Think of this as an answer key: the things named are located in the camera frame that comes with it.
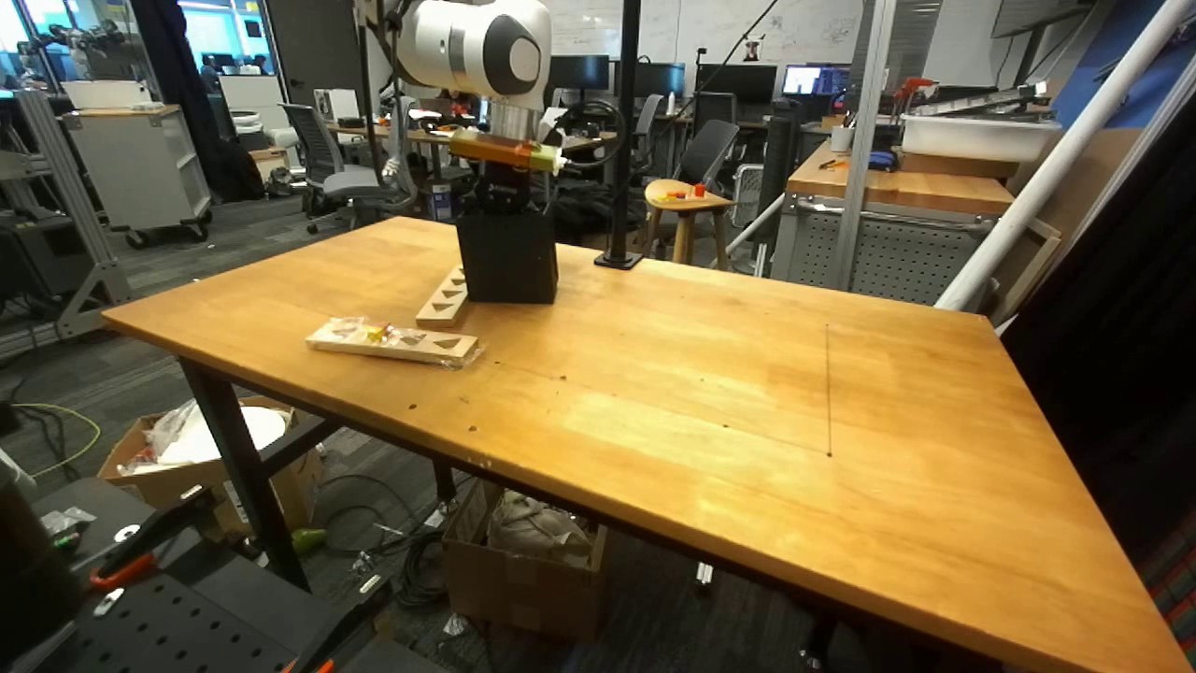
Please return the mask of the black pole stand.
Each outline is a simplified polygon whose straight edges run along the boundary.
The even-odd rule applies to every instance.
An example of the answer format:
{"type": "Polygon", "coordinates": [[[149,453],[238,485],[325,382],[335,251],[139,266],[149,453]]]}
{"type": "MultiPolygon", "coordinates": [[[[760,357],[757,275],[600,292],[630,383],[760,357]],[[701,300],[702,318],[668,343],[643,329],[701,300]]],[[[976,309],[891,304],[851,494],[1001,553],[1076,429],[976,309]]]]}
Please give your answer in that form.
{"type": "Polygon", "coordinates": [[[622,47],[620,47],[620,118],[627,127],[620,131],[620,152],[615,158],[611,225],[605,251],[594,259],[596,265],[629,271],[642,255],[628,251],[627,225],[629,188],[631,188],[631,157],[634,117],[635,65],[639,60],[639,30],[642,0],[622,0],[622,47]]]}

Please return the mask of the whiteboard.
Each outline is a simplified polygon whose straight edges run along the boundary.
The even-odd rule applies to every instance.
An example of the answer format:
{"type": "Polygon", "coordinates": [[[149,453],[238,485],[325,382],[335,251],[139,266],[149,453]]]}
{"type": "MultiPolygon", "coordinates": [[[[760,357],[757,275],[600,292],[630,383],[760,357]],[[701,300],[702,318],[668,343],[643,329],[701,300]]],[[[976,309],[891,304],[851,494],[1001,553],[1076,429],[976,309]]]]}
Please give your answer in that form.
{"type": "MultiPolygon", "coordinates": [[[[623,0],[541,0],[556,55],[622,51],[623,0]]],[[[639,54],[652,63],[691,63],[730,55],[742,63],[742,33],[759,36],[765,65],[849,63],[864,18],[862,0],[641,0],[639,54]]]]}

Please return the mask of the black perforated table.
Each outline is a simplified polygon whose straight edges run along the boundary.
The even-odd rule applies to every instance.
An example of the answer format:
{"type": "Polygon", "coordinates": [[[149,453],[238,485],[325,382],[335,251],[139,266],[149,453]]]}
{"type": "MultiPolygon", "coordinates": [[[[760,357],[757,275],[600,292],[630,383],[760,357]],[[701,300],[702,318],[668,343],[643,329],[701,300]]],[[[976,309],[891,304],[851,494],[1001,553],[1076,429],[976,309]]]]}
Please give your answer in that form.
{"type": "MultiPolygon", "coordinates": [[[[89,563],[87,575],[115,545],[89,563]]],[[[405,651],[376,629],[385,594],[376,580],[342,617],[295,649],[167,574],[157,550],[154,569],[132,585],[106,594],[90,591],[87,575],[68,565],[6,482],[0,673],[405,673],[405,651]]]]}

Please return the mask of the black box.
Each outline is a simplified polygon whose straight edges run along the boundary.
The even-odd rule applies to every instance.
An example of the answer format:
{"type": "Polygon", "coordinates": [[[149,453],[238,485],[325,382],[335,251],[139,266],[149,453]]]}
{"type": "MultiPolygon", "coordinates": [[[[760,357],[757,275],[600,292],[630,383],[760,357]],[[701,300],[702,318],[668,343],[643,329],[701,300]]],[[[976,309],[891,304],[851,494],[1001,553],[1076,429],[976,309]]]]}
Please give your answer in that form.
{"type": "Polygon", "coordinates": [[[551,218],[471,213],[456,224],[466,298],[472,302],[553,304],[559,281],[551,218]]]}

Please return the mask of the grey aluminium post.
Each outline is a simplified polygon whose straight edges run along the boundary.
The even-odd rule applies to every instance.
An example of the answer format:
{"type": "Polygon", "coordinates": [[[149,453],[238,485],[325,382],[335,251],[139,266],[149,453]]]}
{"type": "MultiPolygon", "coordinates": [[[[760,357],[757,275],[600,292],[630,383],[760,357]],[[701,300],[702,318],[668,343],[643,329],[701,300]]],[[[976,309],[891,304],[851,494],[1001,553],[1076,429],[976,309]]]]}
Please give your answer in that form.
{"type": "Polygon", "coordinates": [[[869,183],[869,157],[875,118],[886,81],[887,56],[890,55],[893,14],[898,0],[875,0],[869,25],[869,42],[864,60],[864,80],[856,110],[855,131],[848,166],[848,181],[840,214],[838,238],[834,246],[830,285],[836,290],[849,290],[856,244],[861,230],[864,197],[869,183]]]}

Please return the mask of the wrapped wooden shape puzzle board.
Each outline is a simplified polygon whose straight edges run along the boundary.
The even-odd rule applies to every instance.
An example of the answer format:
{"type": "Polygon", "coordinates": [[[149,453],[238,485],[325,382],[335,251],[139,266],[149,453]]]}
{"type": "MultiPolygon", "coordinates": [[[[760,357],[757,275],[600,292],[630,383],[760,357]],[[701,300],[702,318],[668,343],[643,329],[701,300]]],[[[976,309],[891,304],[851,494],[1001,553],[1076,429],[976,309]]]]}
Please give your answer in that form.
{"type": "Polygon", "coordinates": [[[397,328],[389,322],[367,318],[332,318],[309,334],[305,344],[315,351],[440,365],[448,369],[462,369],[482,353],[481,342],[475,336],[397,328]]]}

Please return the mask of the black office chair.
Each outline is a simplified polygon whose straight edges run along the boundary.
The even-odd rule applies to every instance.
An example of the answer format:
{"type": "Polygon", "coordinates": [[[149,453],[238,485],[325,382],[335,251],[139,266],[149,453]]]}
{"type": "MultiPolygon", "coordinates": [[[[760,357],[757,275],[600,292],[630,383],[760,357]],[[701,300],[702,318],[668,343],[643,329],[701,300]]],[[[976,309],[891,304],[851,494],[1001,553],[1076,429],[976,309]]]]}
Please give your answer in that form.
{"type": "Polygon", "coordinates": [[[712,186],[739,133],[739,126],[722,120],[704,121],[676,163],[672,179],[712,186]]]}

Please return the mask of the cardboard box with white plate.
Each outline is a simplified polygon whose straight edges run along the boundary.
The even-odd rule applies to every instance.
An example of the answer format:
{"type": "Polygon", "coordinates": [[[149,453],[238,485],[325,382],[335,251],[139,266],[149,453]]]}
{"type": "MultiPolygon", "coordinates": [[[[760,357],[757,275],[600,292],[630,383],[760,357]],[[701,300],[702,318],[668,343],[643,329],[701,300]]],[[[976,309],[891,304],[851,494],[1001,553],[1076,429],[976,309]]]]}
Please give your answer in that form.
{"type": "MultiPolygon", "coordinates": [[[[312,521],[323,459],[323,443],[316,443],[271,478],[271,491],[291,531],[307,528],[312,521]]],[[[153,508],[173,504],[193,487],[209,487],[218,498],[215,519],[221,530],[251,532],[248,510],[196,400],[134,422],[108,453],[98,476],[153,508]]]]}

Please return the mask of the wooden stool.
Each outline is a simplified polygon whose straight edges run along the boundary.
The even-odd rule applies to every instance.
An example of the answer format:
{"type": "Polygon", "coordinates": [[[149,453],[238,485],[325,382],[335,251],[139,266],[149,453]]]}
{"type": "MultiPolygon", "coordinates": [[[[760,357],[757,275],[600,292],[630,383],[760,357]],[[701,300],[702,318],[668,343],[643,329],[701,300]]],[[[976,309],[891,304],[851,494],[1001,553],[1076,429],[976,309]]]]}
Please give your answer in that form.
{"type": "Polygon", "coordinates": [[[696,241],[697,218],[710,216],[715,241],[715,268],[730,273],[730,226],[731,209],[734,201],[709,192],[703,183],[689,184],[676,179],[654,179],[645,188],[647,206],[646,227],[641,235],[640,252],[652,257],[654,249],[663,239],[659,237],[663,214],[675,213],[675,251],[672,261],[676,264],[692,263],[692,243],[696,241]]]}

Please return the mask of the wooden workbench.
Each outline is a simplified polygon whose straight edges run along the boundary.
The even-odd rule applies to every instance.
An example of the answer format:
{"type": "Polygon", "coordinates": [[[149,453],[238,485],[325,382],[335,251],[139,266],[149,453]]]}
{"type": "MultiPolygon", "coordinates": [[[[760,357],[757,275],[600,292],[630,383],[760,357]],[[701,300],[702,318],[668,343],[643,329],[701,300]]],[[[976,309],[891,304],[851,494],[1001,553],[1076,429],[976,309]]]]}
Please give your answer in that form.
{"type": "Polygon", "coordinates": [[[932,306],[1014,201],[996,179],[869,170],[847,247],[849,158],[824,142],[791,175],[769,279],[932,306]]]}

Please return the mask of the grey office chair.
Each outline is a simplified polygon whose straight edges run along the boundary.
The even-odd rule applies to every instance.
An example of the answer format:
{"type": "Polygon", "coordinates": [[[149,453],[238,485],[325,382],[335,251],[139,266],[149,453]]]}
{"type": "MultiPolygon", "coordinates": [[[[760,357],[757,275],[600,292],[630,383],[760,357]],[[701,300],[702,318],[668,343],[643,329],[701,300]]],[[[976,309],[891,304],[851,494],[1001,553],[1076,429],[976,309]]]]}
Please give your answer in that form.
{"type": "Polygon", "coordinates": [[[309,234],[316,235],[321,222],[337,218],[341,210],[348,213],[349,227],[360,227],[397,216],[405,207],[405,192],[383,182],[374,167],[344,163],[340,145],[315,108],[289,103],[280,108],[303,149],[303,208],[309,234]]]}

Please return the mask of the orange and black clamp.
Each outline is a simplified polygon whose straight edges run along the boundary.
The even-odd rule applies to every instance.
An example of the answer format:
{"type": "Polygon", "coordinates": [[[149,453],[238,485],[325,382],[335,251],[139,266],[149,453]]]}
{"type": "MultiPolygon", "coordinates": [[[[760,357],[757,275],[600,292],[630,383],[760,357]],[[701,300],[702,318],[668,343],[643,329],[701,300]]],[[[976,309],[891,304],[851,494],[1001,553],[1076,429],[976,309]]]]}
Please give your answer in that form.
{"type": "Polygon", "coordinates": [[[104,563],[90,570],[87,588],[106,594],[132,585],[154,569],[159,546],[188,530],[206,540],[224,542],[225,533],[215,515],[220,503],[212,487],[195,485],[181,494],[175,504],[159,508],[138,525],[136,532],[117,542],[104,563]]]}

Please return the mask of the white slanted pole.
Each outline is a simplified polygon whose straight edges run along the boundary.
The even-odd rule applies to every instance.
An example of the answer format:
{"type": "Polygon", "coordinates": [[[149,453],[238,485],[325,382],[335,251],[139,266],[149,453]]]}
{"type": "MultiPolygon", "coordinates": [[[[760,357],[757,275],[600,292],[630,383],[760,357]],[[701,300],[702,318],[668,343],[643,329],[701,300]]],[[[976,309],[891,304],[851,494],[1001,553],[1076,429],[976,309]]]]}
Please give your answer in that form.
{"type": "Polygon", "coordinates": [[[1079,114],[1078,120],[1050,151],[1023,191],[1005,212],[1003,216],[991,227],[991,233],[984,238],[981,246],[962,267],[962,271],[948,283],[934,304],[936,308],[962,311],[981,285],[984,285],[991,271],[1003,261],[1005,255],[1017,241],[1021,231],[1037,218],[1043,204],[1060,186],[1064,175],[1078,161],[1082,149],[1096,137],[1097,131],[1107,124],[1112,115],[1119,110],[1133,82],[1142,77],[1163,53],[1171,35],[1177,31],[1180,22],[1189,13],[1192,0],[1163,0],[1160,8],[1151,18],[1135,42],[1128,47],[1118,65],[1103,82],[1102,88],[1090,99],[1079,114]]]}

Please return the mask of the aluminium frame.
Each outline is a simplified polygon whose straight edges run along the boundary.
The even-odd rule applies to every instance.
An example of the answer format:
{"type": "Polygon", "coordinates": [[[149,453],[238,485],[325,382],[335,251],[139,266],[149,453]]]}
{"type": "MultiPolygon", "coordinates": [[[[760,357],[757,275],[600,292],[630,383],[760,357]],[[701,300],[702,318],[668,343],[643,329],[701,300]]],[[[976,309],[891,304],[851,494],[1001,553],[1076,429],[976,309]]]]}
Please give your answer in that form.
{"type": "Polygon", "coordinates": [[[0,356],[92,332],[133,298],[50,97],[0,91],[0,308],[25,299],[31,310],[0,334],[0,356]]]}

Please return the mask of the cardboard box with crumpled paper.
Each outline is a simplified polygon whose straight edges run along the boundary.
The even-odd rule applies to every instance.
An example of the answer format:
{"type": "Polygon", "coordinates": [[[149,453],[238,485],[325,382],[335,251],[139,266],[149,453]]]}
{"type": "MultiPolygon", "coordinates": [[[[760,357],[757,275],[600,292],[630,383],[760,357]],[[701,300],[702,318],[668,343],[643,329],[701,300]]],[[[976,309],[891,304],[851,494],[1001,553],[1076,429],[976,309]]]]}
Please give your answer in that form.
{"type": "Polygon", "coordinates": [[[477,620],[570,640],[602,631],[609,530],[480,481],[448,520],[448,601],[477,620]]]}

